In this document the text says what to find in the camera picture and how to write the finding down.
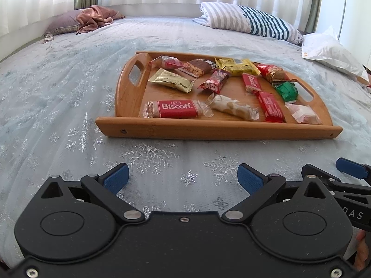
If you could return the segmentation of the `person's hand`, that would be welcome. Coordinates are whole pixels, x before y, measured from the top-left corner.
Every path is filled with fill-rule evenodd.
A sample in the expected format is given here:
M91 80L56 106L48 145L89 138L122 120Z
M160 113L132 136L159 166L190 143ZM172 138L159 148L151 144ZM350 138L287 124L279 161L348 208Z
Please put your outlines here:
M366 232L360 230L357 234L357 253L355 256L354 267L361 271L366 268L366 260L369 255L369 248L365 241Z

